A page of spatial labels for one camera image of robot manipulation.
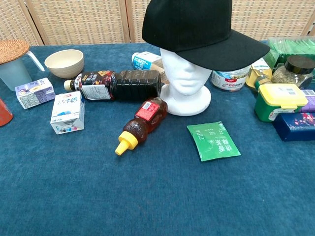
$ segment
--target yellow squeeze cap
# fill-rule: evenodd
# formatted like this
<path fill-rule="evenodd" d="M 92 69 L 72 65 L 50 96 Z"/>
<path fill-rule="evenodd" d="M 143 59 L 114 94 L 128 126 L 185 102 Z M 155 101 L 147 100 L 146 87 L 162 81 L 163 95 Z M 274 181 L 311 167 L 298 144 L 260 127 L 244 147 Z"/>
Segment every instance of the yellow squeeze cap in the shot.
<path fill-rule="evenodd" d="M 124 131 L 119 136 L 120 144 L 115 150 L 117 155 L 122 155 L 127 149 L 133 150 L 138 145 L 138 140 L 131 133 Z"/>

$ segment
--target woven screen panel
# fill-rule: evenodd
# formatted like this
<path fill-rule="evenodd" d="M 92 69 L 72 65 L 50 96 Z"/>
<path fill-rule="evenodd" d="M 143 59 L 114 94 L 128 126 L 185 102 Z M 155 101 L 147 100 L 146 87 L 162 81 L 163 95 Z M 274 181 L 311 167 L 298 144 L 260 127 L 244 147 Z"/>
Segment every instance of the woven screen panel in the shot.
<path fill-rule="evenodd" d="M 149 2 L 131 0 L 135 42 L 143 42 L 142 24 Z M 233 0 L 232 28 L 256 40 L 300 36 L 314 11 L 315 0 Z"/>
<path fill-rule="evenodd" d="M 27 0 L 27 5 L 46 45 L 125 43 L 119 0 Z"/>
<path fill-rule="evenodd" d="M 0 40 L 20 39 L 31 46 L 42 44 L 17 0 L 0 0 L 0 22 Z"/>

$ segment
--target white mannequin head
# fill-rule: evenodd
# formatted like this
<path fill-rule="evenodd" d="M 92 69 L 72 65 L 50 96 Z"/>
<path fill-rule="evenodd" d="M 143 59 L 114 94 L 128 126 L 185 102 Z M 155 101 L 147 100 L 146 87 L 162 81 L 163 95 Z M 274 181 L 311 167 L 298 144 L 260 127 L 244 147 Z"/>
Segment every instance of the white mannequin head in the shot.
<path fill-rule="evenodd" d="M 174 52 L 161 49 L 165 74 L 169 85 L 164 85 L 161 99 L 168 112 L 178 116 L 193 116 L 210 104 L 210 91 L 204 86 L 212 70 L 195 65 Z"/>
<path fill-rule="evenodd" d="M 208 80 L 212 70 L 192 64 L 174 52 L 161 49 L 165 74 L 173 88 L 182 95 L 197 93 Z"/>

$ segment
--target translucent jug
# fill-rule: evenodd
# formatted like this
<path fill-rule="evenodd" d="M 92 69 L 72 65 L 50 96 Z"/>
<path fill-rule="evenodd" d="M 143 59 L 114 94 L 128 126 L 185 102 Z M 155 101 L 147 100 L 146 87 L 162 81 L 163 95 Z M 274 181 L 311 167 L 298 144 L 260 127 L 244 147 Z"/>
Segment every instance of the translucent jug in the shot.
<path fill-rule="evenodd" d="M 45 71 L 42 64 L 31 51 L 28 51 L 26 54 L 32 59 L 39 70 Z M 32 82 L 32 79 L 23 64 L 22 58 L 17 58 L 16 60 L 1 64 L 0 78 L 11 91 L 15 91 L 16 86 Z"/>

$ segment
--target table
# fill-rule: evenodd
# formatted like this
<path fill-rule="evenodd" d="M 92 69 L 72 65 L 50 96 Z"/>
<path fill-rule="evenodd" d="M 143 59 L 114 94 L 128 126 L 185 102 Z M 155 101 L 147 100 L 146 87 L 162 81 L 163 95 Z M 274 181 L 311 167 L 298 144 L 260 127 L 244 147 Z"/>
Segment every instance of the table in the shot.
<path fill-rule="evenodd" d="M 31 47 L 41 63 L 78 49 L 85 71 L 132 69 L 148 44 Z M 23 58 L 33 80 L 63 79 Z M 134 151 L 117 156 L 118 136 L 140 106 L 85 101 L 85 129 L 56 135 L 53 101 L 23 110 L 0 82 L 14 119 L 0 127 L 0 235 L 314 235 L 315 142 L 283 142 L 254 114 L 249 88 L 206 86 L 209 108 L 168 115 Z M 239 157 L 200 162 L 186 126 L 222 121 Z"/>

